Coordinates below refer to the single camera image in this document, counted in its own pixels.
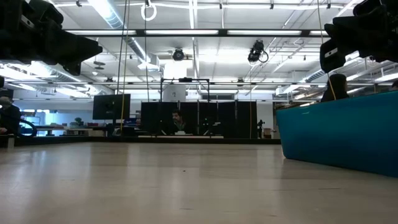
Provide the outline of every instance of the teal table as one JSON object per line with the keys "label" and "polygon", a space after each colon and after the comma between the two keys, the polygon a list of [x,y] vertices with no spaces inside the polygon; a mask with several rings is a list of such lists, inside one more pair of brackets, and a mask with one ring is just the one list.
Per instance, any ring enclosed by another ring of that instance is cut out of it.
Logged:
{"label": "teal table", "polygon": [[398,91],[277,111],[286,158],[398,177]]}

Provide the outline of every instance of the dark hair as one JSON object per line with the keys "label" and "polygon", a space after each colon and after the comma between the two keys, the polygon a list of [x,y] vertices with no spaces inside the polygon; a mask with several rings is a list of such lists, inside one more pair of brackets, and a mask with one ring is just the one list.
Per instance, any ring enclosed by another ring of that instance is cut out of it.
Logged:
{"label": "dark hair", "polygon": [[12,97],[9,96],[9,95],[3,95],[3,96],[0,96],[0,97],[7,97],[11,102],[14,102],[14,101],[12,100]]}
{"label": "dark hair", "polygon": [[393,84],[392,84],[392,86],[391,86],[392,88],[398,88],[398,80],[397,81],[395,81]]}
{"label": "dark hair", "polygon": [[181,111],[180,110],[173,110],[173,113],[176,113],[176,114],[178,114],[179,116],[181,116]]}

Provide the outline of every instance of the wooden floor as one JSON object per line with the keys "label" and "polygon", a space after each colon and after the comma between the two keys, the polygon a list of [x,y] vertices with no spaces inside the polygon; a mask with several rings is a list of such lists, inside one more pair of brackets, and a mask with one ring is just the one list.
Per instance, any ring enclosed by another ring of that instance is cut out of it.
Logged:
{"label": "wooden floor", "polygon": [[280,146],[79,143],[0,153],[0,223],[397,223],[398,179]]}

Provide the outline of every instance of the person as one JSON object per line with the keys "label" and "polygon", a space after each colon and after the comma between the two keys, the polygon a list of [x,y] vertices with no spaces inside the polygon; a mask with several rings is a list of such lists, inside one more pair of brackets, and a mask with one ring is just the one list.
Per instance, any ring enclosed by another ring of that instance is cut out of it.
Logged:
{"label": "person", "polygon": [[395,81],[395,82],[392,84],[392,86],[391,86],[391,90],[392,90],[392,91],[396,91],[396,90],[398,90],[398,80],[397,80],[397,81]]}
{"label": "person", "polygon": [[2,105],[0,109],[0,134],[12,134],[11,130],[19,130],[19,119],[21,112],[19,108],[12,105],[13,101],[10,96],[0,97],[0,101],[6,101],[9,104]]}
{"label": "person", "polygon": [[262,125],[264,124],[264,122],[262,121],[262,119],[260,120],[260,122],[257,123],[257,126],[259,127],[257,129],[257,133],[259,135],[259,139],[262,138]]}
{"label": "person", "polygon": [[321,102],[335,100],[331,87],[333,87],[333,91],[335,92],[336,100],[349,98],[347,94],[348,86],[346,76],[343,74],[334,74],[330,76],[330,82],[328,80],[328,89],[323,94]]}
{"label": "person", "polygon": [[174,110],[172,115],[173,124],[169,127],[168,134],[175,134],[179,131],[183,131],[185,134],[193,134],[193,130],[190,125],[185,122],[180,110]]}

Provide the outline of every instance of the black equipment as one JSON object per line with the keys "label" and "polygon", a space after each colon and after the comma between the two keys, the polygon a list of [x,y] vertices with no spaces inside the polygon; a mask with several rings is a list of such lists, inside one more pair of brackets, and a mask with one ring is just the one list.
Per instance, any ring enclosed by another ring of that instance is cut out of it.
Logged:
{"label": "black equipment", "polygon": [[175,49],[173,54],[173,60],[175,61],[182,61],[184,60],[185,54],[182,52],[182,49]]}
{"label": "black equipment", "polygon": [[130,118],[130,94],[94,96],[93,119]]}
{"label": "black equipment", "polygon": [[0,60],[43,61],[80,74],[82,61],[102,52],[97,41],[62,30],[63,16],[43,0],[0,0]]}
{"label": "black equipment", "polygon": [[325,24],[330,40],[320,49],[321,68],[330,72],[346,63],[345,56],[358,51],[376,62],[398,62],[398,1],[365,0],[354,16],[336,17]]}
{"label": "black equipment", "polygon": [[[260,60],[264,54],[267,56],[267,60]],[[262,43],[262,40],[256,40],[253,47],[250,49],[248,57],[249,62],[256,63],[260,61],[262,63],[266,63],[268,61],[268,58],[269,56],[267,52],[264,51],[264,44]]]}

